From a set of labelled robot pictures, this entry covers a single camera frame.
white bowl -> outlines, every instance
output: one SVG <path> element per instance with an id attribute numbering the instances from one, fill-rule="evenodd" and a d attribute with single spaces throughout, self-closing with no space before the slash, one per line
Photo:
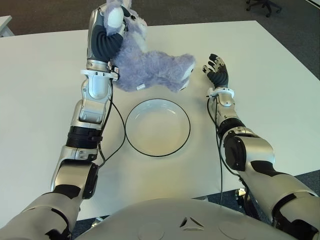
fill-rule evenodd
<path id="1" fill-rule="evenodd" d="M 138 152 L 164 157 L 178 151 L 190 135 L 190 120 L 177 104 L 150 99 L 134 107 L 125 122 L 126 137 Z"/>

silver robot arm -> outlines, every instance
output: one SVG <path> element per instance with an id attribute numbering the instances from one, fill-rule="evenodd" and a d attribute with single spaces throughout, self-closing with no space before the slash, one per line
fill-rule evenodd
<path id="1" fill-rule="evenodd" d="M 211 54 L 213 69 L 203 71 L 215 89 L 208 92 L 209 110 L 222 140 L 226 164 L 240 175 L 273 226 L 299 240 L 316 240 L 320 231 L 320 198 L 302 182 L 274 170 L 271 145 L 247 128 L 235 111 L 225 63 Z"/>
<path id="2" fill-rule="evenodd" d="M 0 229 L 0 240 L 71 239 L 83 199 L 91 198 L 95 192 L 99 166 L 93 161 L 102 140 L 106 104 L 112 99 L 112 81 L 119 76 L 118 69 L 109 61 L 120 50 L 126 30 L 123 20 L 120 31 L 107 36 L 105 9 L 104 4 L 90 17 L 87 64 L 81 71 L 85 75 L 82 100 L 75 106 L 67 142 L 52 177 L 51 192 L 38 197 Z"/>

table surface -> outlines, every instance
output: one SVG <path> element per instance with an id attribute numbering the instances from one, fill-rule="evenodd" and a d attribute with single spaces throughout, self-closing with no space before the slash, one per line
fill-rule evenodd
<path id="1" fill-rule="evenodd" d="M 11 19 L 11 16 L 0 16 L 0 31 L 7 26 Z"/>
<path id="2" fill-rule="evenodd" d="M 0 39 L 0 227 L 50 190 L 74 106 L 81 99 L 87 32 Z M 210 53 L 226 63 L 237 113 L 272 145 L 275 168 L 292 175 L 320 169 L 319 80 L 256 21 L 151 26 L 147 43 L 151 50 L 195 56 L 189 87 L 179 93 L 160 86 L 134 93 L 115 89 L 114 102 L 126 118 L 142 101 L 171 100 L 189 115 L 190 138 L 181 150 L 161 158 L 142 155 L 126 141 L 99 171 L 95 195 L 82 203 L 78 219 L 109 215 L 148 199 L 220 191 L 214 126 L 206 110 L 211 85 L 201 71 Z M 106 156 L 123 134 L 112 110 L 102 144 Z M 223 173 L 225 191 L 241 186 L 225 169 Z"/>

purple plush toy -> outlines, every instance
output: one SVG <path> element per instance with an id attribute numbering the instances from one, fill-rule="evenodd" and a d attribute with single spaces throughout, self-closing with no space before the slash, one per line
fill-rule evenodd
<path id="1" fill-rule="evenodd" d="M 189 76 L 195 67 L 192 55 L 170 56 L 161 51 L 148 51 L 147 24 L 130 9 L 131 0 L 106 0 L 106 6 L 104 27 L 107 35 L 119 32 L 123 19 L 128 28 L 120 51 L 112 59 L 112 64 L 119 68 L 120 78 L 116 85 L 120 89 L 132 92 L 163 85 L 178 92 L 188 86 Z M 124 17 L 121 6 L 129 11 L 130 17 Z"/>

gray carpet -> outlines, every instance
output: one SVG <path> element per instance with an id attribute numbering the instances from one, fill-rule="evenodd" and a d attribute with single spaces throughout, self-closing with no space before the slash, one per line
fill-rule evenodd
<path id="1" fill-rule="evenodd" d="M 256 20 L 319 79 L 320 10 L 304 0 L 274 0 L 283 10 L 266 18 L 265 8 L 258 6 L 246 11 L 245 1 L 133 0 L 132 8 L 150 26 Z M 3 0 L 0 16 L 12 16 L 9 27 L 16 35 L 81 30 L 88 28 L 91 11 L 103 3 L 104 0 Z M 320 195 L 320 170 L 298 178 Z M 234 194 L 225 192 L 222 204 L 241 212 Z M 210 195 L 209 200 L 218 203 L 219 197 Z M 73 237 L 86 231 L 93 220 L 78 221 Z"/>

